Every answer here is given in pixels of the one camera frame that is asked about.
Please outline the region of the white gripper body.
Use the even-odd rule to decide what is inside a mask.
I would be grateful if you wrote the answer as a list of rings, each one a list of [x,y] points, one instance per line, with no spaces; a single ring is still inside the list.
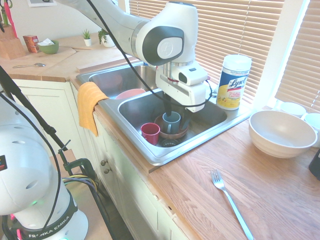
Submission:
[[[158,88],[192,113],[204,108],[207,72],[197,62],[175,65],[172,62],[156,67],[155,83]]]

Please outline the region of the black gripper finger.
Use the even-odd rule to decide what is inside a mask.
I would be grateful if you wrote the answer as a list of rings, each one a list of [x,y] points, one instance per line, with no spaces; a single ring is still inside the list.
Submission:
[[[184,108],[181,115],[180,129],[181,130],[186,129],[189,125],[190,120],[191,120],[191,111],[189,111],[187,108]]]
[[[164,104],[164,109],[165,113],[168,117],[172,115],[172,103],[171,103],[171,97],[163,92],[163,104]]]

